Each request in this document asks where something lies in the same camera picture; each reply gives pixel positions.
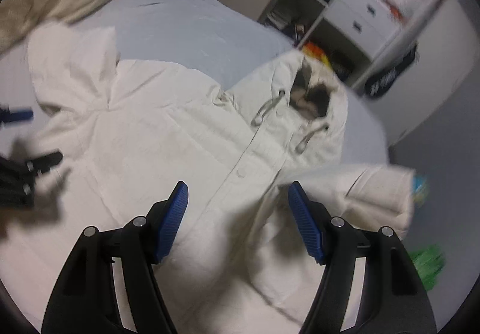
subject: white jacket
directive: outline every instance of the white jacket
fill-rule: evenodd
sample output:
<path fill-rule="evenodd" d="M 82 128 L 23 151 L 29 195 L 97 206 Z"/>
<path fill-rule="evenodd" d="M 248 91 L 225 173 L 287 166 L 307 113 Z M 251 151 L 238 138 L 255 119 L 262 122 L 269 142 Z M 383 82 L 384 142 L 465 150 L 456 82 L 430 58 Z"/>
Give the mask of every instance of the white jacket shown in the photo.
<path fill-rule="evenodd" d="M 339 162 L 343 85 L 298 51 L 228 92 L 179 64 L 117 58 L 113 29 L 80 33 L 50 23 L 30 37 L 39 103 L 56 113 L 23 146 L 30 155 L 58 148 L 64 161 L 38 181 L 33 226 L 11 224 L 0 242 L 1 277 L 15 284 L 19 308 L 40 322 L 82 230 L 122 227 L 182 180 L 188 208 L 171 254 L 155 269 L 179 332 L 271 332 L 271 323 L 297 331 L 248 285 L 242 246 L 259 205 L 271 207 L 265 199 L 281 170 Z M 304 62 L 332 91 L 325 120 L 309 123 L 289 107 Z"/>

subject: black drawer handle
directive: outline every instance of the black drawer handle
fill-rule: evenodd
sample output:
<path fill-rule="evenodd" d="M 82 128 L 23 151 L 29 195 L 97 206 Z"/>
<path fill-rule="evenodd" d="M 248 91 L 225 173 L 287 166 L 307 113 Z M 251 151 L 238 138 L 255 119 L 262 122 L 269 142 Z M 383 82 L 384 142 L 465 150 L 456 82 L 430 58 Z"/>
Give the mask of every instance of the black drawer handle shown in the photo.
<path fill-rule="evenodd" d="M 354 28 L 358 33 L 362 33 L 362 26 L 361 26 L 357 21 L 354 21 L 354 22 L 353 22 L 353 28 Z"/>
<path fill-rule="evenodd" d="M 372 6 L 367 5 L 367 11 L 371 14 L 372 17 L 375 17 L 376 11 Z"/>

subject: mattress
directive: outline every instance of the mattress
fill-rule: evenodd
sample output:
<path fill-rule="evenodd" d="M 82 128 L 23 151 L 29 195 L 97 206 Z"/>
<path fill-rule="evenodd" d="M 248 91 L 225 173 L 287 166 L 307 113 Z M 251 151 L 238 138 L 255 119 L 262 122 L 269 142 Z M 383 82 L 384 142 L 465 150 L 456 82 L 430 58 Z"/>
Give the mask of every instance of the mattress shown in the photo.
<path fill-rule="evenodd" d="M 75 25 L 79 29 L 105 26 L 116 29 L 121 59 L 183 64 L 204 72 L 225 89 L 292 48 L 283 35 L 216 0 L 112 0 Z M 342 163 L 387 163 L 382 126 L 353 92 L 348 91 L 348 98 Z M 18 138 L 39 130 L 49 119 L 35 99 L 25 42 L 0 58 L 0 103 L 34 110 L 32 122 L 10 125 L 0 132 L 0 154 L 21 156 Z M 15 284 L 4 283 L 15 300 Z M 22 312 L 32 318 L 28 311 Z"/>

